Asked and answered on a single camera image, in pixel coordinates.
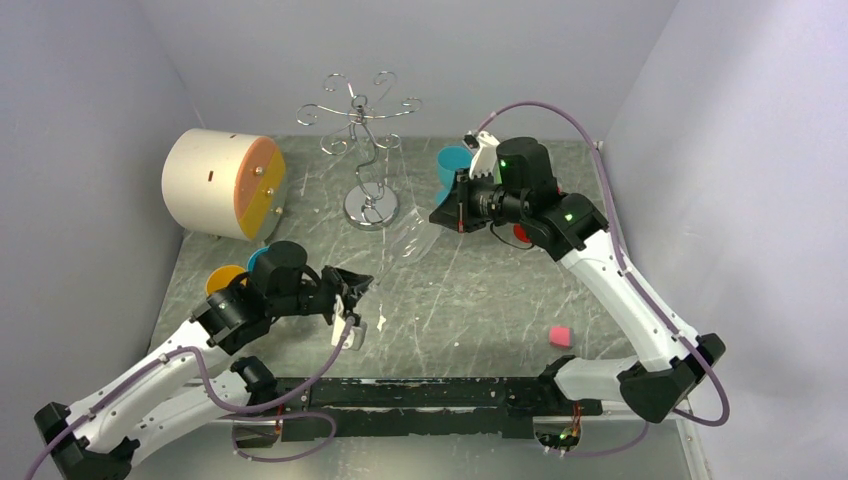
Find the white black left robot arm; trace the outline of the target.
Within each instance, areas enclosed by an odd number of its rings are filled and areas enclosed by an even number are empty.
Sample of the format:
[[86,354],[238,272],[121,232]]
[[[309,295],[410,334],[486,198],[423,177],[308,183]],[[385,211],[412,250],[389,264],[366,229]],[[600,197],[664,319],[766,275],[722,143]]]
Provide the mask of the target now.
[[368,274],[311,268],[292,241],[257,250],[246,266],[218,268],[205,300],[152,353],[89,396],[35,414],[45,443],[36,463],[51,460],[65,479],[124,479],[151,453],[213,420],[257,421],[268,412],[287,419],[287,405],[314,379],[283,390],[241,350],[281,319],[315,315],[333,327],[334,351],[348,349],[371,283]]

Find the blue plastic wine glass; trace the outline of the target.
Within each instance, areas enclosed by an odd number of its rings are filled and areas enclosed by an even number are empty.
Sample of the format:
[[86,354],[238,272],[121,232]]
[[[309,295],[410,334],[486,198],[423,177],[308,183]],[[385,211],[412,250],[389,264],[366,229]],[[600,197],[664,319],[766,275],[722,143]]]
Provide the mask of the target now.
[[246,270],[248,272],[252,272],[255,269],[258,259],[269,250],[268,246],[261,247],[257,249],[248,259],[246,264]]

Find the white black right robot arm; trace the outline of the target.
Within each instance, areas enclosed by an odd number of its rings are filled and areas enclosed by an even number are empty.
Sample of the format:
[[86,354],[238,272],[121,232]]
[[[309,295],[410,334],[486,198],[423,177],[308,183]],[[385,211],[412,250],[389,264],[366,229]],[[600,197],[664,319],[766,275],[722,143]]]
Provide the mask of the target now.
[[589,289],[635,351],[623,359],[559,362],[539,389],[542,406],[562,414],[576,401],[622,402],[650,423],[678,413],[680,402],[712,374],[724,342],[698,333],[645,285],[595,204],[560,190],[543,144],[532,137],[499,141],[486,132],[467,134],[463,142],[473,152],[471,165],[455,172],[430,222],[457,233],[519,226],[531,245]]

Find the clear wine glass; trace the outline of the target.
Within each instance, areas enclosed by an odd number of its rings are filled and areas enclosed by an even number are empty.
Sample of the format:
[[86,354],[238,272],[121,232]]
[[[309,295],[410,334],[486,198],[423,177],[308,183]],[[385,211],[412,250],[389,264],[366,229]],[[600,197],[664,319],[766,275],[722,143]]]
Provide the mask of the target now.
[[384,264],[373,287],[379,288],[394,271],[421,261],[441,236],[443,229],[429,221],[431,211],[414,207],[399,223],[392,225]]

